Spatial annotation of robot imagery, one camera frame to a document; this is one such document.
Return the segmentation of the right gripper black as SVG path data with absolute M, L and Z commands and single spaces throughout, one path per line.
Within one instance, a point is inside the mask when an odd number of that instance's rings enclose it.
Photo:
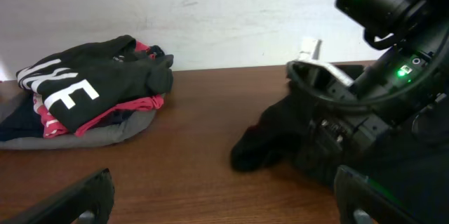
M 289 107 L 296 118 L 288 135 L 288 158 L 310 178 L 333 185 L 339 165 L 362 156 L 416 113 L 409 97 L 364 105 L 326 69 L 300 61 L 287 64 Z

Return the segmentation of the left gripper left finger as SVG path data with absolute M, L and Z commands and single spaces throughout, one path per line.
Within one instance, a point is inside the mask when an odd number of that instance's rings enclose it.
M 109 169 L 100 169 L 1 224 L 106 224 L 114 206 Z

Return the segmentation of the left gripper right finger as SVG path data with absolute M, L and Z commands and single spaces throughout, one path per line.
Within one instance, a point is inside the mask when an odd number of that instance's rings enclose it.
M 338 167 L 334 194 L 341 224 L 421 223 L 382 186 L 348 166 Z

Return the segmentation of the black t-shirt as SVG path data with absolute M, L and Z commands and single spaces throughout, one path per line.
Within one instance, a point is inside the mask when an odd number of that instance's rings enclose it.
M 294 81 L 288 95 L 268 107 L 259 122 L 246 129 L 231 151 L 231 166 L 250 172 L 291 159 L 294 166 L 331 186 L 337 164 L 327 159 L 312 166 L 300 162 L 300 151 L 311 137 L 312 99 Z M 448 222 L 448 102 L 433 112 L 408 120 L 389 139 L 345 165 L 378 182 L 424 223 Z

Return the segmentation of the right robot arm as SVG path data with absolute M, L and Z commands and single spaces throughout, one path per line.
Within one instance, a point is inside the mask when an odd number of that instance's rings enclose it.
M 448 80 L 448 0 L 336 0 L 364 28 L 381 57 L 352 78 L 301 56 L 288 77 L 312 102 L 307 137 L 295 165 L 326 171 L 370 152 L 401 124 L 433 105 Z

